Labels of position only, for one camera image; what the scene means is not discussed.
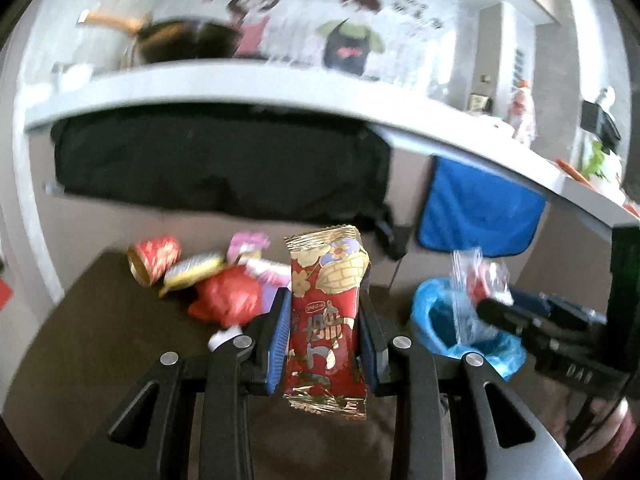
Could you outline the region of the right hand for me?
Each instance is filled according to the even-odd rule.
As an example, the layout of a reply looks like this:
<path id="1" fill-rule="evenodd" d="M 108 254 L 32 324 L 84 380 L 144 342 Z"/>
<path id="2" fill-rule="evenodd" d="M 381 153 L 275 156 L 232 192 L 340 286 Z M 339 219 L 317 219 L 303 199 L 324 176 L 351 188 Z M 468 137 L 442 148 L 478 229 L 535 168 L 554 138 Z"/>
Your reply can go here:
<path id="1" fill-rule="evenodd" d="M 561 436 L 562 447 L 572 460 L 584 458 L 602 451 L 612 442 L 623 422 L 631 414 L 626 398 L 620 400 L 604 400 L 601 398 L 585 398 L 582 408 L 587 417 L 591 417 L 585 429 L 577 428 L 577 436 L 570 436 L 570 428 L 578 425 L 577 393 L 570 393 L 561 404 Z"/>

